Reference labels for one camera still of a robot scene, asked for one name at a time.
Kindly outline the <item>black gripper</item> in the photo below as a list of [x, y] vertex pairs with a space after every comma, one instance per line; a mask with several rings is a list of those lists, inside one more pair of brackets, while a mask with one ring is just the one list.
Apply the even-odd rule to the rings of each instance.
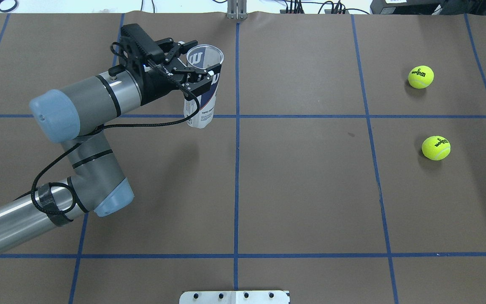
[[193, 100], [208, 92], [213, 77], [220, 75], [222, 64], [208, 68], [190, 67], [181, 60], [181, 55], [197, 46], [197, 40], [175, 41], [173, 38], [156, 40], [162, 55], [152, 68], [147, 60], [140, 60], [140, 105], [158, 100], [174, 90], [183, 92], [186, 100]]

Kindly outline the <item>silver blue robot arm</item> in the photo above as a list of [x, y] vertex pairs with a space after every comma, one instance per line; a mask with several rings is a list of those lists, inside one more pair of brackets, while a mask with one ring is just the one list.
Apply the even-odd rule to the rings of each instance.
[[233, 244], [227, 219], [232, 215], [235, 116], [218, 116], [203, 128], [183, 122], [164, 127], [148, 124], [181, 119], [185, 98], [180, 90], [122, 112], [104, 132], [122, 179], [134, 187], [132, 203], [112, 215], [98, 216], [85, 203], [93, 222], [84, 231], [85, 212], [76, 206], [65, 225], [54, 225], [26, 192], [66, 147], [52, 142], [39, 127], [29, 103], [48, 90], [96, 77], [119, 60], [113, 33], [78, 36], [0, 38], [0, 236], [21, 243], [0, 251], [0, 273], [67, 269], [81, 258], [100, 254], [227, 254]]

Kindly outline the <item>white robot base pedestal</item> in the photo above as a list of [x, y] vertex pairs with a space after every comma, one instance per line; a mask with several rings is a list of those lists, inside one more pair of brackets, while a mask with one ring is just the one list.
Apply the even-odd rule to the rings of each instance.
[[181, 294], [180, 304], [290, 304], [284, 290], [189, 291]]

